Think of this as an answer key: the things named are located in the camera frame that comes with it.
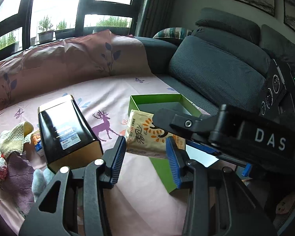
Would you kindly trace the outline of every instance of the small package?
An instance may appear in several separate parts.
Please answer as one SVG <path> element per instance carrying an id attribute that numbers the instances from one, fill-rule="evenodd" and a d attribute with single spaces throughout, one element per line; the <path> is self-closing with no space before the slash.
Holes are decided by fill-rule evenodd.
<path id="1" fill-rule="evenodd" d="M 166 138 L 172 136 L 179 149 L 186 149 L 184 138 L 173 135 L 158 127 L 152 120 L 153 114 L 131 110 L 125 138 L 127 152 L 155 158 L 166 158 Z"/>
<path id="2" fill-rule="evenodd" d="M 39 154 L 40 157 L 44 156 L 45 153 L 44 153 L 43 145 L 41 143 L 41 133 L 39 132 L 39 130 L 35 131 L 32 134 L 32 138 L 33 138 L 36 152 Z"/>

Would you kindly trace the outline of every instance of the pink blanket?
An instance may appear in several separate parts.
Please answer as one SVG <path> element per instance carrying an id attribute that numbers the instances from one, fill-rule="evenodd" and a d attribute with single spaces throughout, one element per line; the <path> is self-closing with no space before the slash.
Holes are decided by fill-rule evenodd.
<path id="1" fill-rule="evenodd" d="M 150 72 L 144 47 L 134 38 L 104 31 L 44 46 L 0 63 L 0 133 L 26 120 L 36 129 L 38 106 L 68 93 L 91 127 L 102 123 L 93 116 L 100 110 L 122 135 L 130 95 L 176 93 Z M 109 136 L 99 132 L 104 150 L 118 137 Z M 34 169 L 46 166 L 35 152 L 27 158 Z M 181 235 L 186 203 L 167 193 L 147 157 L 126 154 L 117 185 L 104 194 L 113 235 Z M 1 189 L 0 214 L 18 233 L 24 219 Z"/>

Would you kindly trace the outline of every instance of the leaf pattern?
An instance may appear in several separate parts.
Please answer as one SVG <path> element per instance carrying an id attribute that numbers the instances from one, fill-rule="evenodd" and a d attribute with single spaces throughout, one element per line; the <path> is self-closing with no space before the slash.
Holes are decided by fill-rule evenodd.
<path id="1" fill-rule="evenodd" d="M 105 43 L 105 46 L 107 50 L 111 51 L 111 45 L 108 42 Z"/>
<path id="2" fill-rule="evenodd" d="M 17 83 L 18 83 L 18 80 L 17 79 L 15 79 L 15 80 L 13 80 L 11 82 L 11 90 L 14 90 L 15 89 Z"/>
<path id="3" fill-rule="evenodd" d="M 90 102 L 86 102 L 81 108 L 87 108 L 89 106 Z"/>
<path id="4" fill-rule="evenodd" d="M 114 54 L 113 54 L 113 59 L 114 59 L 114 60 L 117 60 L 117 59 L 120 57 L 120 54 L 121 54 L 121 51 L 120 51 L 120 50 L 114 52 Z"/>
<path id="5" fill-rule="evenodd" d="M 4 85 L 2 84 L 1 87 L 2 87 L 2 89 L 5 90 L 7 99 L 6 98 L 0 98 L 0 101 L 4 106 L 7 107 L 9 104 L 11 104 L 13 102 L 13 100 L 12 100 L 12 90 L 14 90 L 16 88 L 18 80 L 14 79 L 12 82 L 10 82 L 9 75 L 7 73 L 3 74 L 3 79 L 6 81 L 6 83 Z"/>

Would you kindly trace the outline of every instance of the purple towel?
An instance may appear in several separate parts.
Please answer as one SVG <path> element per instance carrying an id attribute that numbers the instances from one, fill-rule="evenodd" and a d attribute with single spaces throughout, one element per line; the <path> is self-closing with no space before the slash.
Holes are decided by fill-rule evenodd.
<path id="1" fill-rule="evenodd" d="M 32 182 L 34 169 L 26 159 L 26 155 L 19 156 L 16 152 L 8 159 L 8 176 L 2 181 L 1 188 L 10 193 L 20 210 L 27 215 L 34 204 Z"/>

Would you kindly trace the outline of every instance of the patterned pillow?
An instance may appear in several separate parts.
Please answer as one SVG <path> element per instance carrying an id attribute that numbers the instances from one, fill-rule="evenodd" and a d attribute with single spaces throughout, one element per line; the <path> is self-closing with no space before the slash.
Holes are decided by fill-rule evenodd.
<path id="1" fill-rule="evenodd" d="M 179 45 L 181 44 L 183 39 L 186 36 L 191 35 L 191 33 L 192 31 L 187 28 L 171 27 L 171 28 L 166 28 L 162 31 L 159 31 L 156 35 L 154 35 L 153 38 Z"/>

